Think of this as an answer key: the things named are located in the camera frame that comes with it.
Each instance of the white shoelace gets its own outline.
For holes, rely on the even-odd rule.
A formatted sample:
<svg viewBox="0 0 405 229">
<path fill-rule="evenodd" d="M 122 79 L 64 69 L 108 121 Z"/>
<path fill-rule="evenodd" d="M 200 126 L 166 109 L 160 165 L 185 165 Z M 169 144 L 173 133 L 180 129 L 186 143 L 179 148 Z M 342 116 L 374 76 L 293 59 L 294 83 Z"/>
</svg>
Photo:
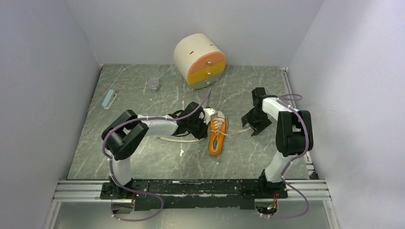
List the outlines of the white shoelace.
<svg viewBox="0 0 405 229">
<path fill-rule="evenodd" d="M 232 135 L 237 135 L 237 134 L 240 134 L 242 132 L 250 130 L 250 127 L 249 127 L 249 128 L 243 129 L 243 130 L 236 131 L 235 133 L 226 134 L 226 133 L 220 131 L 220 129 L 222 127 L 222 123 L 224 123 L 224 121 L 225 121 L 224 118 L 215 117 L 215 118 L 213 118 L 212 121 L 214 122 L 214 127 L 215 127 L 216 130 L 210 130 L 210 132 L 215 132 L 216 134 L 221 133 L 221 134 L 223 134 L 225 136 L 232 136 Z M 202 140 L 202 139 L 200 139 L 200 140 L 198 140 L 198 139 L 196 139 L 196 140 L 179 140 L 179 139 L 172 139 L 172 138 L 166 138 L 166 137 L 158 137 L 158 139 L 168 141 L 168 142 L 179 142 L 179 143 L 192 143 L 192 142 L 199 142 L 199 141 Z"/>
</svg>

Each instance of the yellow drawer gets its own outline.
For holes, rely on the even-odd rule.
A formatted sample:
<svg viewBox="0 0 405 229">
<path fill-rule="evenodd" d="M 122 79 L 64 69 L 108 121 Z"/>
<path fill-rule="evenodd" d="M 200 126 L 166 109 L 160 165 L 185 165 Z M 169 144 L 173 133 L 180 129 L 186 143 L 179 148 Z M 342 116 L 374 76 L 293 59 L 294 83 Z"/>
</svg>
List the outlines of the yellow drawer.
<svg viewBox="0 0 405 229">
<path fill-rule="evenodd" d="M 197 72 L 191 73 L 187 75 L 187 82 L 189 84 L 198 83 L 202 80 L 210 78 L 213 75 L 223 72 L 225 69 L 225 60 L 213 64 L 207 68 L 201 69 Z"/>
</svg>

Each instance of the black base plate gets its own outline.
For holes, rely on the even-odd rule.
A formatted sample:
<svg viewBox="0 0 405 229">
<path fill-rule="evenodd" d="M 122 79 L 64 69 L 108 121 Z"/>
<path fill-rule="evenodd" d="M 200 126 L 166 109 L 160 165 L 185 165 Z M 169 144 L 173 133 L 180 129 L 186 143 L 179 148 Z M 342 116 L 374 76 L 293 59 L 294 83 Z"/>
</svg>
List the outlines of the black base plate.
<svg viewBox="0 0 405 229">
<path fill-rule="evenodd" d="M 284 183 L 267 183 L 266 189 L 260 179 L 229 180 L 134 180 L 134 188 L 158 194 L 164 202 L 163 208 L 227 208 L 255 209 L 256 198 L 287 198 Z M 101 193 L 101 199 L 116 199 L 109 193 Z M 135 211 L 160 208 L 156 197 L 136 197 Z"/>
</svg>

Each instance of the metal frame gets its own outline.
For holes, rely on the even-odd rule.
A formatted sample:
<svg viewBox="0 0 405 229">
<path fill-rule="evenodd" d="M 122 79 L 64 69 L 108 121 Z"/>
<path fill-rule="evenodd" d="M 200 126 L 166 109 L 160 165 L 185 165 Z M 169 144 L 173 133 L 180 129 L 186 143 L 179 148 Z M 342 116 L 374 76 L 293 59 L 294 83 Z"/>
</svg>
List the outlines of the metal frame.
<svg viewBox="0 0 405 229">
<path fill-rule="evenodd" d="M 56 187 L 53 202 L 74 203 L 130 203 L 130 199 L 100 199 L 101 187 L 108 180 L 61 180 Z M 302 191 L 308 200 L 331 200 L 325 180 L 288 180 L 292 186 Z M 303 201 L 300 194 L 287 187 L 288 198 L 279 201 Z M 273 199 L 256 199 L 256 202 Z"/>
<path fill-rule="evenodd" d="M 325 207 L 326 217 L 328 217 L 329 227 L 331 229 L 339 229 L 339 222 L 336 217 L 332 200 L 324 200 L 323 205 Z"/>
<path fill-rule="evenodd" d="M 59 209 L 61 208 L 61 202 L 52 201 L 49 209 L 48 217 L 46 218 L 44 229 L 53 229 L 56 219 L 58 218 Z"/>
</svg>

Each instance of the round storage box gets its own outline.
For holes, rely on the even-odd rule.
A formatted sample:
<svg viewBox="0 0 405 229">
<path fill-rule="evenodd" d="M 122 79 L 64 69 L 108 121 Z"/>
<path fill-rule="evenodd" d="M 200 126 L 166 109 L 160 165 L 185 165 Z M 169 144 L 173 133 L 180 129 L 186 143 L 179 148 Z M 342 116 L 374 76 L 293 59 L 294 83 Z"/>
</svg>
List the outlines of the round storage box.
<svg viewBox="0 0 405 229">
<path fill-rule="evenodd" d="M 174 49 L 174 62 L 193 89 L 216 82 L 225 69 L 225 55 L 202 33 L 181 40 Z"/>
</svg>

